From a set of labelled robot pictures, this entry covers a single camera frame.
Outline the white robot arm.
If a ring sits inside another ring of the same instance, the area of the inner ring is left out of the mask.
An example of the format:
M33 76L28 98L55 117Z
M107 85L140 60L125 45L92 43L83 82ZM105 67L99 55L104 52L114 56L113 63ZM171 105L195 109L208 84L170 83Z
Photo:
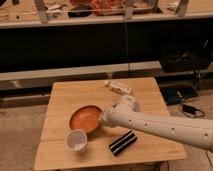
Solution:
M136 111L136 107L136 99L124 95L101 113L100 122L213 152L213 120L146 114Z

